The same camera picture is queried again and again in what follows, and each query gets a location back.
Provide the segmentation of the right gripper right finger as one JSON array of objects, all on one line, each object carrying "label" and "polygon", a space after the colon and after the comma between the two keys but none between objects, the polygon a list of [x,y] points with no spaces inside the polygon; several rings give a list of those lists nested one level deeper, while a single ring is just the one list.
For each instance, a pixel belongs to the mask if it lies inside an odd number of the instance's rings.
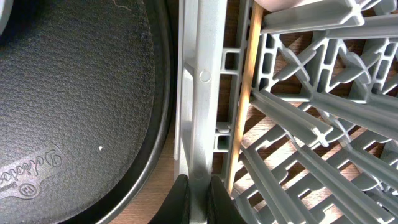
[{"label": "right gripper right finger", "polygon": [[211,177],[206,199],[208,223],[246,224],[219,177]]}]

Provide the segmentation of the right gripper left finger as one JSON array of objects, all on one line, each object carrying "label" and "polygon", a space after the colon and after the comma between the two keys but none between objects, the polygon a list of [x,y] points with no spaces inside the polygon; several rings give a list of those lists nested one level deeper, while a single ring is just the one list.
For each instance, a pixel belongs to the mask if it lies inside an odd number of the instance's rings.
[{"label": "right gripper left finger", "polygon": [[190,219],[188,176],[180,174],[149,224],[187,224]]}]

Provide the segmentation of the wooden chopstick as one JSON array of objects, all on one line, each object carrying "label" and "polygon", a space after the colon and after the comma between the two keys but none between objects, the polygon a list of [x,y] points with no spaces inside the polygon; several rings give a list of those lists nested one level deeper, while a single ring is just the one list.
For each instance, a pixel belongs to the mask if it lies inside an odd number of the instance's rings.
[{"label": "wooden chopstick", "polygon": [[259,45],[259,36],[264,9],[256,2],[253,2],[250,31],[248,37],[248,46],[246,59],[244,63],[243,78],[241,82],[241,93],[239,106],[236,115],[233,146],[231,149],[231,158],[229,160],[229,175],[226,180],[226,189],[232,196],[236,166],[238,164],[241,141],[243,138],[244,126],[246,122],[247,110],[249,106],[249,97],[252,90],[252,79],[256,66],[257,49]]}]

